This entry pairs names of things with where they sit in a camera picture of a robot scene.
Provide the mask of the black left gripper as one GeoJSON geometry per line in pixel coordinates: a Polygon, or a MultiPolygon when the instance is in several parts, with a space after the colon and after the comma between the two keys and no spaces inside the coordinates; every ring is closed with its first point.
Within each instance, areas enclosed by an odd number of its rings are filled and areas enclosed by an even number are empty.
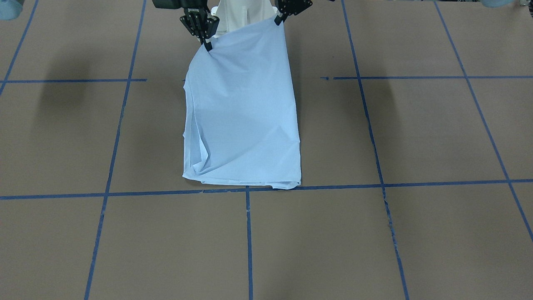
{"type": "Polygon", "coordinates": [[[274,22],[276,25],[280,25],[284,22],[284,17],[299,15],[299,13],[310,8],[312,5],[312,0],[275,0],[278,16],[275,17],[274,22]]]}

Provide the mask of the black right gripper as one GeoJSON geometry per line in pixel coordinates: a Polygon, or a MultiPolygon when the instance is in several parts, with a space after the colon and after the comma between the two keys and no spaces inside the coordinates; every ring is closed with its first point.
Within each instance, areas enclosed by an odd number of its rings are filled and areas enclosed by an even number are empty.
{"type": "Polygon", "coordinates": [[[211,14],[207,0],[153,0],[155,8],[179,10],[184,15],[179,18],[188,32],[200,40],[204,40],[207,52],[213,49],[210,38],[215,36],[220,19],[211,14]]]}

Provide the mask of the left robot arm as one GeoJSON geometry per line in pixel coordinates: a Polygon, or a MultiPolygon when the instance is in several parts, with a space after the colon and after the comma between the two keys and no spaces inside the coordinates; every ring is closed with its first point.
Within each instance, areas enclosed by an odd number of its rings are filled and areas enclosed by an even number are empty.
{"type": "MultiPolygon", "coordinates": [[[[500,8],[505,5],[510,5],[516,0],[432,0],[432,2],[457,2],[457,3],[469,3],[479,2],[486,8],[500,8]]],[[[280,25],[292,15],[299,15],[299,13],[305,11],[313,5],[312,0],[275,0],[274,5],[277,9],[277,16],[275,18],[276,25],[280,25]]]]}

